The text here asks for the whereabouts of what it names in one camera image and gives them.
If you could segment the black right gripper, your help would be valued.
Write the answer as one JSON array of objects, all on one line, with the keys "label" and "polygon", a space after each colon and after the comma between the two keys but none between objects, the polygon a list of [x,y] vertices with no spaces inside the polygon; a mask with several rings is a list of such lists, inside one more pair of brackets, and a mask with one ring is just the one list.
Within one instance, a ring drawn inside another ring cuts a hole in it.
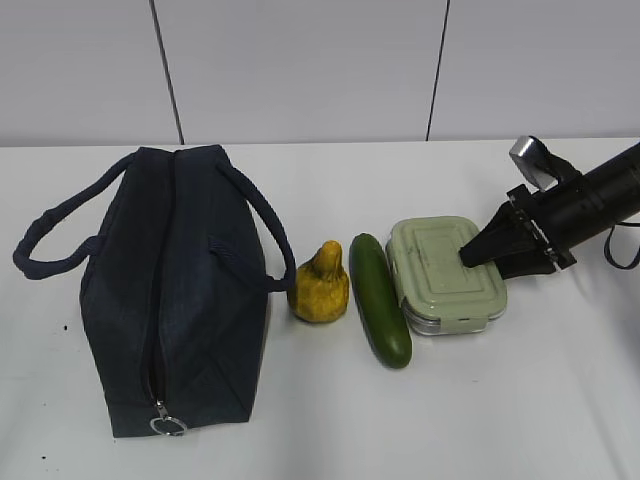
[{"label": "black right gripper", "polygon": [[562,206],[551,191],[531,193],[519,185],[507,193],[489,223],[459,250],[466,267],[498,259],[504,280],[548,275],[576,263],[564,232]]}]

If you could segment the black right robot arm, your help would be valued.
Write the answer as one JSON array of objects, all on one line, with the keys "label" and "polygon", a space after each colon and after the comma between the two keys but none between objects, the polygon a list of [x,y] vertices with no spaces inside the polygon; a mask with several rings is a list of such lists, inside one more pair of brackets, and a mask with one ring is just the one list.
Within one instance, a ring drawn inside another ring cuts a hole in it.
[{"label": "black right robot arm", "polygon": [[552,274],[576,263],[571,249],[639,212],[639,146],[583,174],[542,141],[521,136],[509,155],[532,193],[519,185],[459,250],[468,268],[493,262],[503,279]]}]

